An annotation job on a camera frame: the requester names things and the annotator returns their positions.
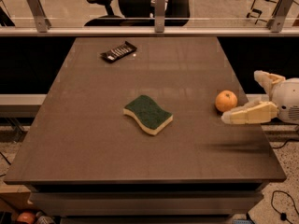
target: metal post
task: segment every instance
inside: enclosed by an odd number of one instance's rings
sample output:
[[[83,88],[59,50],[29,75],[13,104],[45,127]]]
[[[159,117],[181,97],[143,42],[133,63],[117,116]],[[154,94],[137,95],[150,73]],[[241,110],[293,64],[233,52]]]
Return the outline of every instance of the metal post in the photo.
[[[46,33],[50,28],[50,21],[47,19],[44,9],[39,0],[27,0],[31,12],[35,18],[36,29],[39,33]]]
[[[165,27],[165,0],[155,1],[155,32],[162,33]]]
[[[273,33],[281,32],[284,21],[289,13],[294,0],[280,0],[276,7],[272,19],[267,23],[267,27]]]

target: red object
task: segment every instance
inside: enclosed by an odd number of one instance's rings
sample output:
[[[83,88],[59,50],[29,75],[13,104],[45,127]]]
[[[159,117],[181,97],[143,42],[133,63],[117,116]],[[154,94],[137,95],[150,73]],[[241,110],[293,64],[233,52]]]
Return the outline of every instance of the red object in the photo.
[[[19,214],[17,221],[27,224],[34,224],[36,221],[36,214],[31,211],[24,211]]]

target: black remote control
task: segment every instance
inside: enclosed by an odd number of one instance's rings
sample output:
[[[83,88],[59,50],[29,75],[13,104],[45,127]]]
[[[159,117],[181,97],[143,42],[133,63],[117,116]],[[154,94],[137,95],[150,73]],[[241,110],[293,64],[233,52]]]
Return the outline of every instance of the black remote control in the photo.
[[[118,59],[134,52],[137,47],[133,46],[131,43],[125,41],[124,44],[117,46],[107,52],[101,53],[101,57],[110,63],[114,63]]]

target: sponge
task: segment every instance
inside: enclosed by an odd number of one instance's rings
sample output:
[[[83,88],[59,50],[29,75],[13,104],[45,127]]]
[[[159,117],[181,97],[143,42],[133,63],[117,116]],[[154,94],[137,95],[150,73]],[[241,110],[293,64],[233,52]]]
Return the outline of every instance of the sponge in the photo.
[[[173,120],[173,115],[162,110],[147,95],[140,95],[125,106],[123,114],[135,119],[141,129],[151,135],[156,135]]]

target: gray tabletop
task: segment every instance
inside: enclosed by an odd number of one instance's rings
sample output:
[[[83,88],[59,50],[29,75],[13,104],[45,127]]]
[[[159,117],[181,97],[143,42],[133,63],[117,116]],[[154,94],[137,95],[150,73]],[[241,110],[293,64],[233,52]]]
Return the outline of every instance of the gray tabletop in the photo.
[[[135,53],[113,64],[99,57],[125,40],[137,46]],[[240,105],[247,101],[217,38],[78,38],[5,180],[284,180],[260,125],[221,122],[214,101],[222,90],[234,91]],[[174,116],[156,136],[122,114],[125,105],[141,94]]]

